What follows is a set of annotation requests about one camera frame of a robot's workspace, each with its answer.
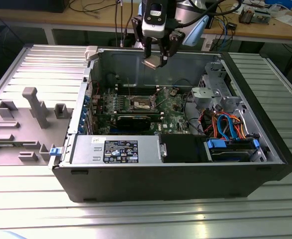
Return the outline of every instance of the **warning label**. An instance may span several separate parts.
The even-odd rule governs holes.
[[[138,163],[138,141],[105,141],[104,163]]]

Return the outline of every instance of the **slotted metal surface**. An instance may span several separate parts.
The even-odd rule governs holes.
[[[239,62],[240,70],[271,69],[258,55],[231,56]],[[267,82],[261,86],[253,79],[249,79],[252,90],[262,98],[264,109],[292,152],[292,91],[278,77],[270,78],[277,81],[275,85]],[[284,94],[290,102],[279,103],[276,98],[281,97],[275,92]],[[292,174],[280,182],[266,183],[248,198],[89,204],[70,201],[46,166],[2,166],[0,229],[30,239],[55,235],[99,239],[292,239]]]
[[[64,103],[74,108],[79,87],[87,67],[81,46],[34,45],[23,49],[21,58],[13,63],[7,83],[0,90],[1,100],[12,100],[18,108],[28,108],[22,97],[25,87],[36,87],[37,98],[48,108]]]
[[[292,88],[274,64],[258,54],[230,53],[253,93],[292,151]]]

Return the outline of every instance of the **wooden workbench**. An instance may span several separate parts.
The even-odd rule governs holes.
[[[84,4],[98,2],[98,0],[83,0]],[[222,3],[223,11],[230,9],[230,4],[235,3],[235,0],[226,0]],[[106,5],[113,4],[113,0],[105,0],[101,4],[91,5],[90,9],[100,8]],[[137,3],[133,4],[133,16],[138,13]],[[75,1],[72,7],[81,10],[80,0]],[[130,3],[124,3],[123,7],[123,24],[125,25],[130,15]],[[51,13],[41,11],[26,11],[26,10],[6,10],[0,9],[0,17],[11,25],[40,27],[45,30],[48,43],[54,44],[54,36],[52,29],[77,29],[91,31],[114,31],[114,16],[115,6],[111,6],[99,11],[98,18],[87,15],[83,12],[76,12],[69,8],[63,13]],[[228,14],[227,18],[230,22],[237,24],[234,39],[250,40],[260,42],[277,42],[292,44],[292,26],[284,24],[276,19],[271,19],[270,24],[240,24],[238,15],[235,13]],[[117,14],[117,24],[120,25],[120,11]],[[222,34],[217,21],[214,21],[211,29],[204,31],[204,38],[214,39],[217,35]]]

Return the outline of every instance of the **screw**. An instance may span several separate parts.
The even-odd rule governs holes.
[[[167,153],[165,151],[160,151],[160,154],[161,154],[161,157],[166,157],[167,156]]]

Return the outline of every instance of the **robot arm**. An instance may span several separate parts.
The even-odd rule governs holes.
[[[208,17],[229,14],[236,11],[241,6],[241,0],[236,8],[228,12],[212,13],[217,5],[225,0],[217,0],[210,7],[202,9],[197,17],[187,23],[180,23],[182,19],[175,19],[177,4],[180,0],[144,0],[145,7],[142,14],[132,18],[132,26],[137,42],[141,42],[144,47],[144,64],[153,69],[163,67],[167,64],[168,57],[172,57],[183,43],[193,46],[203,33]],[[191,26],[196,23],[193,30],[185,39],[185,34],[177,28]],[[151,54],[151,44],[153,40],[159,45],[160,57]]]
[[[175,30],[179,23],[175,19],[176,0],[147,0],[143,15],[131,22],[136,41],[144,47],[145,65],[156,69],[167,64],[182,44],[185,34]],[[151,44],[155,39],[159,45],[160,57],[151,55]]]

